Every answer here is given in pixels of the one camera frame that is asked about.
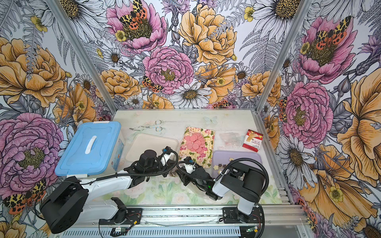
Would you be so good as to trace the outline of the ziploc bag pink cookies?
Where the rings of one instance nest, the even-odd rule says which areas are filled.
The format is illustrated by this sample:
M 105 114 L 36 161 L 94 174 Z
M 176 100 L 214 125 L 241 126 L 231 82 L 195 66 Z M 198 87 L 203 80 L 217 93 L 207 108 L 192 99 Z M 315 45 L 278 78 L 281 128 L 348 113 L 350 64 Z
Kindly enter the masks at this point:
M 225 146 L 241 147 L 245 137 L 239 133 L 229 132 L 221 133 L 220 138 Z

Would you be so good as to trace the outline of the bag of pink wafers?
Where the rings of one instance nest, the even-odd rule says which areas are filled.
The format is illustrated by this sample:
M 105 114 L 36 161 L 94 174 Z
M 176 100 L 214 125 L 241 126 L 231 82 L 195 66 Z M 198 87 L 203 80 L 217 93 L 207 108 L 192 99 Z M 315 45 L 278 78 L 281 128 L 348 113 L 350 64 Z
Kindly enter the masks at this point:
M 178 177 L 178 174 L 176 173 L 176 169 L 172 169 L 169 173 L 168 173 L 168 176 L 170 177 Z

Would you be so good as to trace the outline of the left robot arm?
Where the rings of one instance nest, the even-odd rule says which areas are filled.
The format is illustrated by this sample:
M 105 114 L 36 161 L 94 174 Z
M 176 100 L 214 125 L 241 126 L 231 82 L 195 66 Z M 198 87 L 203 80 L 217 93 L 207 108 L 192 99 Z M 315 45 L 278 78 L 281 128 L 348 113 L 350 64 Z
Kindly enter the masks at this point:
M 81 222 L 113 225 L 129 222 L 133 214 L 119 198 L 112 197 L 109 202 L 99 204 L 93 200 L 108 193 L 134 188 L 150 177 L 167 177 L 178 163 L 179 156 L 168 146 L 162 151 L 161 155 L 157 155 L 153 150 L 146 150 L 139 160 L 111 175 L 91 179 L 67 177 L 40 206 L 50 231 L 59 234 Z

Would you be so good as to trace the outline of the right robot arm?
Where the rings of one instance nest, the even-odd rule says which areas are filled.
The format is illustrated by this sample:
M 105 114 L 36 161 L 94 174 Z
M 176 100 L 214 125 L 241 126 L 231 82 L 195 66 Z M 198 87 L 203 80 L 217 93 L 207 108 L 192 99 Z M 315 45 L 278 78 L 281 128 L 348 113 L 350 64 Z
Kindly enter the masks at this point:
M 176 168 L 176 173 L 185 186 L 191 183 L 215 201 L 222 199 L 229 191 L 240 196 L 236 214 L 237 219 L 245 223 L 252 216 L 253 208 L 260 206 L 261 197 L 269 185 L 266 168 L 251 158 L 229 162 L 216 178 L 212 178 L 190 157 L 178 162 Z

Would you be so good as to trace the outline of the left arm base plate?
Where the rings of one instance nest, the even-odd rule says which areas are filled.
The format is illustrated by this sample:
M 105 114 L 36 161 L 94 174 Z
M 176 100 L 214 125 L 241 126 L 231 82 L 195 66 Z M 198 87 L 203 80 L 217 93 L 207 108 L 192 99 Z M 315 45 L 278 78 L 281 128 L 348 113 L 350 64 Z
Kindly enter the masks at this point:
M 141 221 L 142 208 L 119 209 L 110 219 L 100 219 L 100 225 L 138 225 Z

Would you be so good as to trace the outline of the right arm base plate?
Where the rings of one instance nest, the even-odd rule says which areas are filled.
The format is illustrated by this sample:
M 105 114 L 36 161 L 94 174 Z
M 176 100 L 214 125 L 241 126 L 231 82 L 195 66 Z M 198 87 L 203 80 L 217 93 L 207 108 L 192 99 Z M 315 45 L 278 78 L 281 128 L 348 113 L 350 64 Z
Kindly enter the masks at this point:
M 254 207 L 249 215 L 240 212 L 237 207 L 223 207 L 221 220 L 225 224 L 262 224 L 264 222 L 264 212 L 261 207 Z

